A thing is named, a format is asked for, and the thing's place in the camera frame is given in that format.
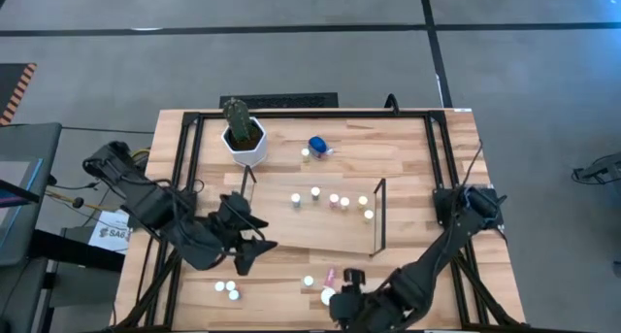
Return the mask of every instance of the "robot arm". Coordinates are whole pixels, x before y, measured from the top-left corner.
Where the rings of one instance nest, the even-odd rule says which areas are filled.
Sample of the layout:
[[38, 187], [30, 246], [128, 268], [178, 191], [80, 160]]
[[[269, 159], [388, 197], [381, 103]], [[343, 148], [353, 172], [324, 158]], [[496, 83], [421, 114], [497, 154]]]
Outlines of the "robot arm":
[[498, 201], [487, 200], [473, 187], [456, 193], [456, 200], [451, 198], [448, 203], [458, 205], [459, 212], [453, 214], [451, 224], [417, 261], [396, 269], [371, 293], [361, 293], [360, 283], [354, 282], [332, 296], [330, 317], [342, 330], [356, 333], [405, 330], [427, 315], [440, 271], [472, 235], [487, 228], [490, 216], [498, 210], [495, 203]]

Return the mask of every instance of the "wooden table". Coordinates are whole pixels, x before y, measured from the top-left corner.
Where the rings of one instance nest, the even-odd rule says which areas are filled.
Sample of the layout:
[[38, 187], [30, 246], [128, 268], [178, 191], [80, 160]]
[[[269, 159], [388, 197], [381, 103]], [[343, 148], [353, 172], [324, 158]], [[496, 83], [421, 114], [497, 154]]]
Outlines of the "wooden table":
[[[182, 114], [182, 110], [160, 113], [147, 166], [150, 179], [171, 178]], [[446, 118], [455, 162], [463, 180], [478, 146], [474, 116], [470, 112], [446, 110]], [[415, 260], [441, 234], [431, 198], [435, 182], [423, 120], [274, 118], [261, 119], [261, 123], [268, 132], [269, 153], [267, 160], [254, 169], [258, 183], [375, 185], [380, 178], [386, 178], [387, 249], [370, 259], [364, 254], [279, 246], [261, 255], [247, 277], [237, 276], [232, 259], [205, 272], [196, 271], [184, 262], [174, 329], [334, 329], [328, 308], [323, 306], [319, 297], [330, 267], [337, 268], [338, 288], [343, 269], [357, 267], [367, 273], [366, 290], [373, 290], [395, 268]], [[197, 178], [206, 186], [199, 195], [198, 215], [206, 215], [214, 208], [217, 194], [239, 189], [241, 183], [243, 169], [233, 163], [219, 137], [224, 127], [224, 120], [209, 119], [204, 128]], [[449, 182], [440, 130], [437, 127], [434, 130], [444, 180]], [[305, 165], [301, 162], [300, 148], [313, 135], [324, 137], [336, 153], [321, 164]], [[191, 138], [192, 133], [188, 135], [183, 172], [187, 172]], [[469, 183], [489, 183], [483, 155], [475, 163]], [[264, 217], [261, 211], [267, 207], [253, 201], [252, 208], [255, 215]], [[126, 316], [134, 305], [147, 240], [145, 232], [132, 235], [115, 301], [119, 317]], [[505, 242], [491, 231], [477, 234], [473, 242], [481, 279], [510, 315], [523, 320]], [[152, 277], [156, 246], [150, 254], [144, 288]], [[302, 278], [306, 275], [315, 278], [312, 288], [302, 285]], [[243, 296], [241, 301], [231, 302], [225, 293], [213, 290], [216, 281], [227, 280], [238, 283]], [[471, 321], [476, 322], [472, 290], [465, 278], [464, 282]], [[160, 292], [156, 322], [163, 319], [167, 290], [168, 284], [165, 283]], [[447, 267], [439, 275], [430, 313], [412, 328], [459, 326], [455, 293]]]

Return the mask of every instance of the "small white bottle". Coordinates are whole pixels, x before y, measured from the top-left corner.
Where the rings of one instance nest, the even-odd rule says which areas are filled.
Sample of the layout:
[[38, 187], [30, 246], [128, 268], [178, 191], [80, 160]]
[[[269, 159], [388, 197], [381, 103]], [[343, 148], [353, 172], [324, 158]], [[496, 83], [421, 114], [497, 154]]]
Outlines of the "small white bottle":
[[312, 276], [304, 276], [304, 285], [311, 286], [314, 283]]
[[229, 292], [229, 299], [231, 301], [237, 301], [240, 300], [240, 297], [242, 295], [240, 294], [240, 292], [237, 289], [233, 289]]
[[365, 196], [358, 197], [358, 209], [364, 211], [367, 208], [367, 204], [369, 203], [369, 199]]
[[309, 149], [302, 149], [302, 161], [308, 163], [311, 160], [311, 151]]
[[371, 222], [376, 214], [372, 210], [365, 211], [365, 222]]
[[226, 283], [226, 290], [231, 291], [235, 289], [235, 282], [229, 281]]
[[310, 195], [312, 195], [312, 200], [313, 201], [318, 201], [319, 200], [319, 193], [321, 193], [321, 190], [317, 186], [315, 186], [315, 187], [310, 189]]
[[330, 208], [337, 208], [339, 207], [339, 195], [336, 193], [333, 193], [330, 195]]
[[294, 193], [291, 195], [291, 204], [293, 205], [293, 208], [300, 208], [300, 201], [302, 200], [302, 197], [300, 197], [299, 193]]
[[215, 285], [213, 286], [213, 288], [215, 289], [215, 291], [222, 291], [222, 290], [224, 290], [224, 282], [222, 282], [222, 281], [216, 282]]
[[343, 211], [346, 211], [346, 210], [347, 210], [347, 208], [349, 208], [349, 198], [347, 198], [347, 197], [343, 197], [343, 198], [341, 199], [341, 209], [342, 209]]

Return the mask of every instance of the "cactus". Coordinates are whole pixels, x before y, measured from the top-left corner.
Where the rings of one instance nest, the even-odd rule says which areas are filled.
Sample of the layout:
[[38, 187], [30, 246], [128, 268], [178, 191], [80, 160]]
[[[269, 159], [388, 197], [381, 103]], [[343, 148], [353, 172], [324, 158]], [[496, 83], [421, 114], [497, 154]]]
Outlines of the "cactus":
[[244, 101], [231, 98], [224, 104], [223, 113], [235, 141], [244, 143], [253, 138], [257, 129], [252, 125], [248, 107]]

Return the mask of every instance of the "pink object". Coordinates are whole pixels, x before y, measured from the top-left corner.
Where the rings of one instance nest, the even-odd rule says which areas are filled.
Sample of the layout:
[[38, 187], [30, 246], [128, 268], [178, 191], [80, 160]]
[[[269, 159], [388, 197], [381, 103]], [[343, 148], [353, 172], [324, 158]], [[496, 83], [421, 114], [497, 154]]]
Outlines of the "pink object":
[[324, 287], [328, 287], [328, 288], [332, 288], [334, 286], [334, 279], [337, 276], [337, 269], [335, 268], [330, 268], [330, 270], [328, 270], [328, 276], [326, 277], [326, 281], [324, 281], [323, 286]]

